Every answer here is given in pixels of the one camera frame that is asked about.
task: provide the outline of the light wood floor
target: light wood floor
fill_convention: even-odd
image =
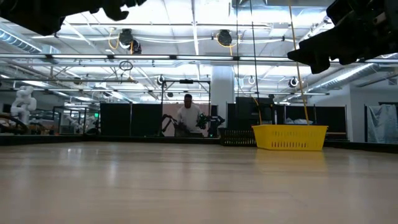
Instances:
[[[394,223],[398,156],[86,142],[0,147],[0,223]]]

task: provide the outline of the yellow basket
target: yellow basket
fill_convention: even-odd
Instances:
[[[328,126],[254,126],[257,147],[270,150],[321,151]]]

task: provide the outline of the white pillar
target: white pillar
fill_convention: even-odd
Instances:
[[[218,106],[218,115],[226,119],[226,104],[234,103],[233,67],[214,66],[211,74],[211,105]]]

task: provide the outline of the man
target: man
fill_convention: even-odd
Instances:
[[[184,106],[177,112],[178,123],[185,127],[189,133],[180,132],[176,137],[203,137],[201,129],[197,127],[199,116],[202,112],[199,106],[192,104],[192,95],[186,94],[184,96]]]

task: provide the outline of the white shirt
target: white shirt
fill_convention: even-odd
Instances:
[[[201,133],[201,129],[197,127],[201,114],[202,112],[197,105],[191,105],[191,108],[182,106],[177,112],[177,121],[185,124],[191,133]]]

